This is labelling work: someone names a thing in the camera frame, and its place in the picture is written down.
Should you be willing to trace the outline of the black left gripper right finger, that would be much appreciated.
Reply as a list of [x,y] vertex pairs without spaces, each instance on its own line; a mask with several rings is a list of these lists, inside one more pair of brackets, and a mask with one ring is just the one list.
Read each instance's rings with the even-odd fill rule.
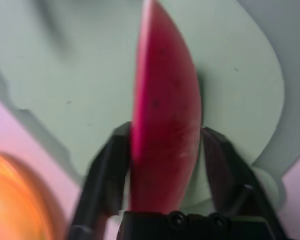
[[255,173],[221,133],[201,129],[214,209],[229,240],[283,240],[285,231]]

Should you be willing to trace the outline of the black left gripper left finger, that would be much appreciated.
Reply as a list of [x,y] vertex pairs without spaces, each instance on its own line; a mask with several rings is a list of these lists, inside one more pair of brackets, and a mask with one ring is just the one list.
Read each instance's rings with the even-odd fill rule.
[[131,123],[117,127],[95,157],[68,230],[70,240],[104,239],[108,219],[123,208],[131,161]]

